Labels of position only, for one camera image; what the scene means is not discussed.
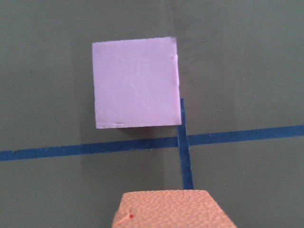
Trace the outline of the orange foam cube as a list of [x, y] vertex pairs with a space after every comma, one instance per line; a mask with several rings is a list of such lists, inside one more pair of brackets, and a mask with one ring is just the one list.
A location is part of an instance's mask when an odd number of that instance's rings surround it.
[[236, 225], [206, 190], [127, 192], [113, 228], [234, 228]]

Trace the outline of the brown paper table cover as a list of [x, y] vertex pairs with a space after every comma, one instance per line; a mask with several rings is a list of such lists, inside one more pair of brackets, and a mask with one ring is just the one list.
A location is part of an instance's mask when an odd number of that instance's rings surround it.
[[[92, 43], [173, 36], [188, 134], [304, 123], [301, 0], [3, 0], [0, 149], [175, 136], [96, 129]], [[304, 225], [304, 139], [192, 146], [194, 187], [239, 228]], [[0, 164], [3, 228], [109, 228], [125, 192], [181, 189], [177, 148]]]

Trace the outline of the pink foam cube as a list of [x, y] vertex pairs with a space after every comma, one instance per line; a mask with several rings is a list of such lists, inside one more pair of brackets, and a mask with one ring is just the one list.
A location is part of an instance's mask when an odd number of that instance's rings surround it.
[[92, 44], [98, 129], [181, 124], [174, 37]]

